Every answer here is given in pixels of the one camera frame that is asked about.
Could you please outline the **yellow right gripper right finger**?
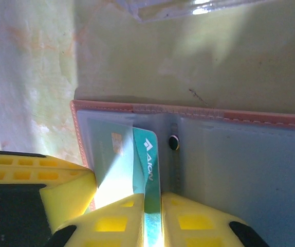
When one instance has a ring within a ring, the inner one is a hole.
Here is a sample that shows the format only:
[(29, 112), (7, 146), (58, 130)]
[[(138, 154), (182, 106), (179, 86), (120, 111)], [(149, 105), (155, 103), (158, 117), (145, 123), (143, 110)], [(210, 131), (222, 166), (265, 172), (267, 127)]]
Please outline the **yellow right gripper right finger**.
[(268, 246), (245, 221), (175, 193), (161, 195), (162, 246)]

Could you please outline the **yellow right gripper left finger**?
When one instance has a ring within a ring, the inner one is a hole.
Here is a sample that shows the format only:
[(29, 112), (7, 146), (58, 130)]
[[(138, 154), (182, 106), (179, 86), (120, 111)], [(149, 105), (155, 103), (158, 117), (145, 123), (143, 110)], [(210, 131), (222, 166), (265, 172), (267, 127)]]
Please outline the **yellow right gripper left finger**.
[(144, 195), (136, 193), (63, 223), (46, 246), (143, 246)]

